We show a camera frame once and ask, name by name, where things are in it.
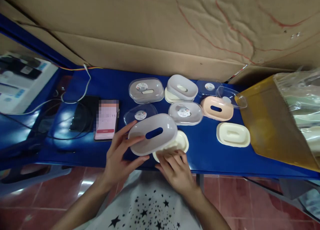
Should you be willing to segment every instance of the phone screen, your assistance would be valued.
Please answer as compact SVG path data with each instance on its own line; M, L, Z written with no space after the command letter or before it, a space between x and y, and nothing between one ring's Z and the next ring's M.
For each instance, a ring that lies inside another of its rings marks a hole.
M119 117L118 100L101 100L99 112L97 114L97 129L94 140L112 140Z

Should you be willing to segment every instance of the blue table surface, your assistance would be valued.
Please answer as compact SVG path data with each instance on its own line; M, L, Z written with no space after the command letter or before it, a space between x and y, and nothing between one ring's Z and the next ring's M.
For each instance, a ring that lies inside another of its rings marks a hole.
M128 87L131 81L139 78L156 77L163 86L167 85L169 77L143 73L124 72L110 69L89 70L92 80L87 95L99 96L101 99L120 100L120 117L118 129L125 124L124 114L137 104L131 99ZM84 93L88 81L85 71L75 72L67 92L66 101L76 101ZM227 85L229 88L241 91L240 87ZM196 97L195 102L200 103L201 98ZM163 99L152 103L158 113L168 113L170 104ZM78 133L70 132L77 104L62 104L51 128L51 136L58 138L71 138ZM228 122L243 125L239 110L234 111L232 119ZM178 126L188 137L189 150L187 152L190 168L195 173L260 176L270 178L319 179L319 173L304 168L288 165L273 159L257 155L252 146L236 148L219 143L216 137L216 128L219 121L203 117L200 124L195 126ZM111 142L95 142L93 132L83 133L74 140L53 140L47 138L38 154L39 163L63 164L73 166L104 167L106 152ZM133 160L137 156L128 150L124 158ZM157 162L153 159L146 161L140 169L154 170Z
M43 87L43 89L39 92L39 94L32 101L30 106L27 108L25 112L30 112L39 106L41 103L47 101L52 97L52 94L55 90L57 81L60 80L61 72L58 70L52 78L48 81L48 83ZM10 117L26 124L29 127L33 127L37 117L41 113L41 108L35 111L33 114L28 115L10 115ZM1 149L10 147L14 144L20 143L27 139L30 134L30 129L16 123L2 115L0 115L0 151Z

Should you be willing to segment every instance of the round sticker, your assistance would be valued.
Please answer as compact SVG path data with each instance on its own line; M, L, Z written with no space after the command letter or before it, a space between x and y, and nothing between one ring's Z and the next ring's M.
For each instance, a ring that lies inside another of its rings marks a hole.
M136 89L139 91L139 92L144 92L145 90L148 89L148 85L146 83L138 83L136 85Z
M180 117L189 117L191 115L190 110L188 108L182 107L178 111L178 115Z
M143 110L136 112L136 114L134 115L134 118L137 119L138 121L141 121L146 117L147 117L147 113Z
M204 85L204 87L208 90L208 91L212 91L214 89L214 85L212 83L207 83L206 85Z
M226 103L231 103L231 99L226 96L222 97L222 100Z

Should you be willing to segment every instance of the red tile floor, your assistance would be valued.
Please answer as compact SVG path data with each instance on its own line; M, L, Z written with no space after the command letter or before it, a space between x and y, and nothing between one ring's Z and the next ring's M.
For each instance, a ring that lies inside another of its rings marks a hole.
M102 168L75 167L69 175L0 198L0 229L50 229L102 171ZM271 180L258 181L279 190L279 185ZM123 184L124 181L111 190L109 201L121 191ZM320 229L320 224L296 208L243 178L205 175L204 188L205 195L232 230Z

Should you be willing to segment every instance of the hand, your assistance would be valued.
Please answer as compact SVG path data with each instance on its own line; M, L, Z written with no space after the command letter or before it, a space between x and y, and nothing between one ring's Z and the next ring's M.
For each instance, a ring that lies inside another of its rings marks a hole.
M160 164L155 167L179 194L187 198L199 189L192 177L187 155L183 151L163 151L156 154Z
M109 191L112 186L117 184L124 177L127 177L133 170L149 159L149 156L142 156L132 162L123 160L123 154L127 151L128 147L145 139L145 136L127 139L127 132L136 123L137 121L135 120L114 134L111 146L107 152L106 168L99 179L100 186L106 191Z

